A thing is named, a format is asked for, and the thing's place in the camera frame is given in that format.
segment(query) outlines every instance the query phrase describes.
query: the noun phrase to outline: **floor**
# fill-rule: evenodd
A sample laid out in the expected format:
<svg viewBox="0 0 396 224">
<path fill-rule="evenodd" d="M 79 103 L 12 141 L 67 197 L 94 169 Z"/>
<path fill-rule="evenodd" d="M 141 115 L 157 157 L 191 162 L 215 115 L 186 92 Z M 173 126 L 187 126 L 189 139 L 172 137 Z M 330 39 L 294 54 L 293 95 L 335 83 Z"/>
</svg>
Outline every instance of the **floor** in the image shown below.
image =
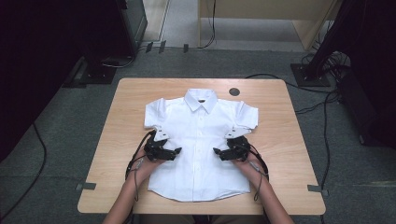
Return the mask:
<svg viewBox="0 0 396 224">
<path fill-rule="evenodd" d="M 198 47 L 198 1 L 144 0 L 148 29 L 143 45 L 153 41 L 166 47 Z M 212 36 L 212 19 L 202 19 L 201 46 Z M 291 21 L 215 19 L 216 40 L 208 49 L 304 52 Z M 323 26 L 321 36 L 328 30 Z"/>
</svg>

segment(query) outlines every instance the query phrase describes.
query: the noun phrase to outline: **hand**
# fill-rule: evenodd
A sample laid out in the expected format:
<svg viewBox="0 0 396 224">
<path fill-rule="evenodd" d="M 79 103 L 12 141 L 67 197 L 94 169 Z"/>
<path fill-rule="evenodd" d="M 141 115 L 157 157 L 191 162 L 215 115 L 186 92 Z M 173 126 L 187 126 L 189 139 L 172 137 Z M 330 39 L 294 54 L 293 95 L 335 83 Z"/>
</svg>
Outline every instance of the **hand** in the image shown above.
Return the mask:
<svg viewBox="0 0 396 224">
<path fill-rule="evenodd" d="M 130 179 L 134 179 L 134 172 L 136 172 L 136 185 L 140 186 L 140 184 L 147 179 L 151 173 L 165 161 L 156 160 L 150 161 L 149 158 L 146 157 L 146 152 L 144 147 L 141 147 L 136 154 L 136 158 L 142 157 L 143 161 L 140 163 L 142 159 L 138 159 L 131 168 L 131 173 L 128 174 L 127 181 Z"/>
<path fill-rule="evenodd" d="M 247 159 L 245 161 L 233 160 L 232 162 L 236 167 L 238 167 L 241 170 L 242 174 L 244 174 L 244 176 L 257 189 L 260 185 L 260 181 L 261 181 L 262 177 L 261 177 L 261 174 L 259 172 L 257 172 L 257 170 L 255 170 L 252 167 L 250 162 L 253 162 L 257 167 L 259 167 L 261 172 L 263 172 L 263 169 L 262 169 L 262 164 L 256 158 L 256 156 L 254 156 L 252 153 L 249 152 L 247 154 Z"/>
</svg>

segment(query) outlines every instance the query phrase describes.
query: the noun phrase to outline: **black cable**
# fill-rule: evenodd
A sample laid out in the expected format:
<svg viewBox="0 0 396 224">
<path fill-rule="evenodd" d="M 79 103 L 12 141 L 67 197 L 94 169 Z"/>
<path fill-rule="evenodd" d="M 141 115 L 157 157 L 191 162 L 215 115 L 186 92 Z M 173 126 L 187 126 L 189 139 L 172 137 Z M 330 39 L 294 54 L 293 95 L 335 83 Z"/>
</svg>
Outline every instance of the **black cable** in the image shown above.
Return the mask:
<svg viewBox="0 0 396 224">
<path fill-rule="evenodd" d="M 327 103 L 334 103 L 334 102 L 337 102 L 337 101 L 338 101 L 338 96 L 339 96 L 339 95 L 336 94 L 336 95 L 335 95 L 332 99 L 330 99 Z M 310 106 L 310 107 L 307 107 L 307 108 L 295 110 L 294 112 L 295 112 L 296 114 L 298 114 L 298 115 L 302 115 L 302 114 L 305 114 L 305 113 L 314 111 L 316 108 L 318 108 L 318 106 L 324 105 L 324 104 L 325 104 L 325 102 L 320 102 L 320 103 L 318 103 L 318 104 L 316 104 L 316 105 L 313 105 L 313 106 Z"/>
<path fill-rule="evenodd" d="M 332 92 L 330 92 L 329 94 L 327 94 L 325 100 L 324 100 L 324 106 L 323 106 L 323 114 L 324 114 L 324 128 L 323 128 L 323 137 L 324 137 L 324 143 L 326 146 L 326 156 L 327 156 L 327 160 L 326 160 L 326 169 L 323 173 L 323 177 L 320 183 L 320 189 L 323 191 L 324 189 L 324 184 L 326 183 L 326 178 L 327 178 L 327 174 L 329 173 L 329 169 L 330 169 L 330 148 L 329 148 L 329 141 L 327 139 L 327 102 L 328 99 L 330 97 L 330 95 L 332 94 Z M 320 221 L 321 223 L 324 224 L 324 216 L 320 215 Z"/>
<path fill-rule="evenodd" d="M 260 76 L 264 76 L 264 77 L 274 77 L 274 78 L 276 78 L 276 79 L 282 79 L 282 78 L 280 78 L 280 77 L 277 77 L 277 76 L 272 75 L 272 74 L 267 74 L 267 73 L 254 74 L 254 75 L 247 76 L 247 77 L 245 77 L 245 78 L 260 77 Z M 286 83 L 287 85 L 290 85 L 290 86 L 292 86 L 292 87 L 294 87 L 294 88 L 297 88 L 297 89 L 303 90 L 303 91 L 312 91 L 312 92 L 320 92 L 320 93 L 329 93 L 329 92 L 330 92 L 330 91 L 316 91 L 316 90 L 310 90 L 310 89 L 303 88 L 303 87 L 298 87 L 298 86 L 293 85 L 293 84 L 291 84 L 291 83 L 289 83 L 289 82 L 287 82 L 287 81 L 285 81 L 285 83 Z"/>
<path fill-rule="evenodd" d="M 6 219 L 6 217 L 14 210 L 14 208 L 22 201 L 22 199 L 30 191 L 30 189 L 33 187 L 33 185 L 37 181 L 37 179 L 40 177 L 41 172 L 43 172 L 44 166 L 45 166 L 45 164 L 47 162 L 47 148 L 46 148 L 46 145 L 44 144 L 43 139 L 41 139 L 40 133 L 38 132 L 37 127 L 35 126 L 35 123 L 33 123 L 33 127 L 35 128 L 35 134 L 37 135 L 38 140 L 40 141 L 41 146 L 44 149 L 43 162 L 41 163 L 40 170 L 38 171 L 37 175 L 35 176 L 35 180 L 32 182 L 32 184 L 29 186 L 29 188 L 22 194 L 22 196 L 17 200 L 17 202 L 1 217 L 1 219 L 0 219 L 1 221 Z"/>
<path fill-rule="evenodd" d="M 134 61 L 134 58 L 135 57 L 132 57 L 131 60 L 128 63 L 123 64 L 123 65 L 113 65 L 113 64 L 102 63 L 102 66 L 114 67 L 114 68 L 124 68 L 124 67 L 128 66 L 129 64 L 131 64 Z"/>
<path fill-rule="evenodd" d="M 209 42 L 205 46 L 199 47 L 198 49 L 205 49 L 209 47 L 213 43 L 213 41 L 215 41 L 216 39 L 215 15 L 216 15 L 216 0 L 213 2 L 212 23 L 210 23 L 209 20 L 209 25 L 212 27 L 212 36 L 210 36 Z"/>
</svg>

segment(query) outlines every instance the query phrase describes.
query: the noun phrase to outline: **wooden table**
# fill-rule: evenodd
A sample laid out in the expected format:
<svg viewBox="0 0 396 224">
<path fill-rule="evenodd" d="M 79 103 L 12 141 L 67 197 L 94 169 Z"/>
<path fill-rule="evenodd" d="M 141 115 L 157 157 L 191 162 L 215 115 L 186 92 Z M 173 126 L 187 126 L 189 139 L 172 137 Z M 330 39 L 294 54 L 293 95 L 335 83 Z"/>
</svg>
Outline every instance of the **wooden table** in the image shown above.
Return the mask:
<svg viewBox="0 0 396 224">
<path fill-rule="evenodd" d="M 107 213 L 124 182 L 125 168 L 148 130 L 143 127 L 145 105 L 159 98 L 183 97 L 187 89 L 212 89 L 220 99 L 244 101 L 259 108 L 259 126 L 247 135 L 266 161 L 276 195 L 291 215 L 321 215 L 322 196 L 307 190 L 318 184 L 291 100 L 282 80 L 213 78 L 125 78 L 120 81 L 99 140 L 87 182 L 95 190 L 82 191 L 78 211 Z M 231 96 L 230 88 L 240 90 Z M 139 190 L 137 214 L 262 214 L 253 201 L 255 190 L 214 202 L 179 203 Z"/>
<path fill-rule="evenodd" d="M 199 47 L 201 18 L 213 17 L 214 1 L 198 0 Z M 341 3 L 342 0 L 216 0 L 215 18 L 290 20 L 304 49 L 310 50 L 323 23 L 335 19 Z"/>
</svg>

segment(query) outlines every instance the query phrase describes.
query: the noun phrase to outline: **gray carpet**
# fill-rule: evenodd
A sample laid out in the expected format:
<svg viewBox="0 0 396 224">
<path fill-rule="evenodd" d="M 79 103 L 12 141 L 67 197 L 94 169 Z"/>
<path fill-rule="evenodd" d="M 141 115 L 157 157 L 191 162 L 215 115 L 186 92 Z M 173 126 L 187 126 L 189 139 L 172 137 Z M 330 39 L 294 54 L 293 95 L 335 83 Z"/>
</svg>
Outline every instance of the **gray carpet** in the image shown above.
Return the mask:
<svg viewBox="0 0 396 224">
<path fill-rule="evenodd" d="M 3 221 L 8 223 L 100 223 L 104 214 L 77 210 L 81 191 L 106 121 L 118 82 L 123 77 L 244 78 L 257 73 L 277 75 L 295 83 L 290 63 L 304 53 L 214 49 L 141 51 L 135 62 L 119 69 L 112 85 L 60 89 L 37 119 L 47 146 L 43 173 L 23 201 Z M 325 94 L 288 86 L 295 110 L 315 105 Z M 394 223 L 396 220 L 396 150 L 365 147 L 345 107 L 328 107 L 331 167 L 326 181 L 326 223 Z M 323 106 L 297 116 L 318 182 L 326 164 Z M 31 128 L 0 164 L 0 211 L 4 214 L 28 188 L 43 160 L 43 149 Z M 293 216 L 296 223 L 320 223 L 317 216 Z"/>
</svg>

